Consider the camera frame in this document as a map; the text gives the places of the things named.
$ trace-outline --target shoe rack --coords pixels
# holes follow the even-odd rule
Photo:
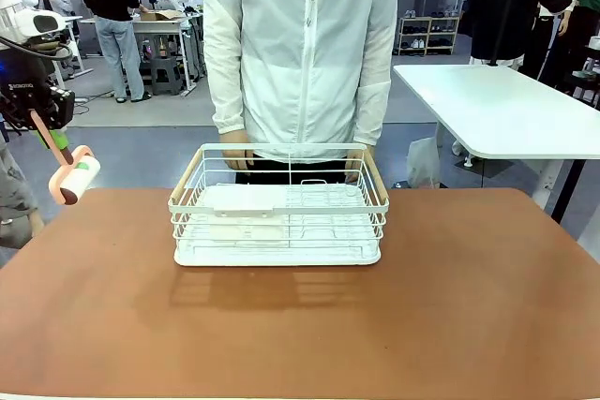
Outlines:
[[[427,55],[443,51],[440,54],[451,55],[457,43],[459,19],[459,17],[433,18],[431,16],[401,18],[398,54]],[[407,27],[419,28],[420,30],[413,33],[404,33]],[[410,47],[416,39],[423,39],[425,46],[419,49]],[[448,40],[450,45],[438,44],[441,39]],[[403,42],[409,44],[408,49],[402,49]]]

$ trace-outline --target tabletop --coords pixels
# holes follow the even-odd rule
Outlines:
[[[600,158],[600,111],[508,67],[394,70],[475,156]]]
[[[600,268],[522,193],[393,190],[373,266],[190,269],[169,192],[91,190],[0,271],[0,392],[600,394]]]
[[[155,24],[174,24],[174,23],[182,23],[185,21],[189,21],[190,19],[198,19],[201,18],[203,15],[202,14],[193,14],[190,16],[186,16],[186,17],[182,17],[182,18],[176,18],[173,20],[166,20],[166,21],[142,21],[142,19],[140,18],[140,16],[135,16],[133,18],[133,24],[151,24],[151,23],[155,23]],[[96,18],[89,18],[89,19],[84,19],[83,21],[80,21],[80,23],[96,23]]]

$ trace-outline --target white wire basket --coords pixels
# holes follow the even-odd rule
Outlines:
[[[287,169],[272,172],[287,174],[286,185],[220,183],[232,173],[223,151],[269,155],[276,147],[277,155],[288,155]],[[350,151],[354,151],[352,169],[311,170],[309,181],[292,184],[296,172],[307,172],[294,170],[293,164],[323,162],[298,155]],[[265,173],[249,165],[244,171]],[[357,180],[328,184],[320,178],[325,172],[344,172]],[[373,264],[381,257],[379,242],[388,208],[387,191],[365,145],[205,144],[169,199],[174,258],[182,266]]]

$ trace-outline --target cardboard box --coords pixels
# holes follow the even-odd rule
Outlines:
[[[156,21],[172,21],[173,19],[185,18],[186,15],[181,11],[175,9],[165,9],[161,11],[150,11],[149,13],[142,13],[140,20],[145,22],[156,22]]]

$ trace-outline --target brown table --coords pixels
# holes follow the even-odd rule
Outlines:
[[[0,392],[590,398],[600,269],[513,190],[391,192],[369,267],[184,269],[169,191],[90,191],[0,271]]]

